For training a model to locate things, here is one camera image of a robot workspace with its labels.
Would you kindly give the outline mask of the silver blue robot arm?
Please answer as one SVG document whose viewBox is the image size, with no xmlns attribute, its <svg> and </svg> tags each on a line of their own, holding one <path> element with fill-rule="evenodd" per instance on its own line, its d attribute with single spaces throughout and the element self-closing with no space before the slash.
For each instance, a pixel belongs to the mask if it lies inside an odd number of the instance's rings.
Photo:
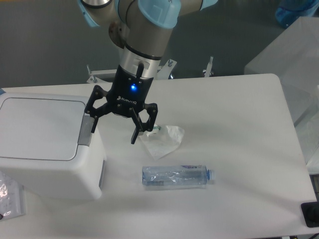
<svg viewBox="0 0 319 239">
<path fill-rule="evenodd" d="M 79 0 L 78 5 L 90 27 L 119 20 L 128 28 L 120 36 L 123 53 L 110 90 L 96 85 L 85 113 L 94 119 L 109 113 L 131 118 L 138 135 L 152 131 L 158 114 L 155 103 L 145 102 L 173 28 L 180 16 L 215 5 L 215 0 Z"/>
</svg>

